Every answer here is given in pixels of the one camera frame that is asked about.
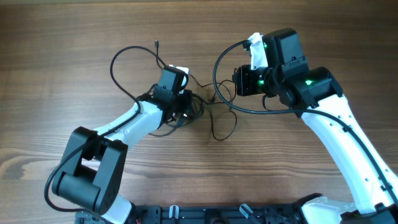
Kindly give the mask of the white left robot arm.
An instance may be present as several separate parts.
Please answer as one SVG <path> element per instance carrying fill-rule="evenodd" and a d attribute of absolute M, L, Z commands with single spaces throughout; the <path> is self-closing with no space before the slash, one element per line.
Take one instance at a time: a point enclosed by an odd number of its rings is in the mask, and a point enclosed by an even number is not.
<path fill-rule="evenodd" d="M 76 128 L 62 160 L 49 177 L 46 192 L 78 205 L 108 223 L 128 223 L 136 206 L 119 194 L 127 152 L 176 115 L 187 115 L 192 95 L 189 69 L 166 65 L 151 91 L 107 125 Z"/>

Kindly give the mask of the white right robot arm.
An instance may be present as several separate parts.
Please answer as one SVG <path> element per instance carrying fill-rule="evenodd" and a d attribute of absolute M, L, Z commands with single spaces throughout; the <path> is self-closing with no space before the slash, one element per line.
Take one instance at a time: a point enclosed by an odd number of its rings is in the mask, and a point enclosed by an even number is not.
<path fill-rule="evenodd" d="M 243 47 L 251 62 L 233 73 L 238 95 L 278 97 L 318 136 L 351 191 L 351 203 L 321 195 L 306 200 L 300 206 L 305 221 L 396 223 L 397 176 L 359 126 L 331 72 L 309 69 L 296 31 L 256 32 Z"/>

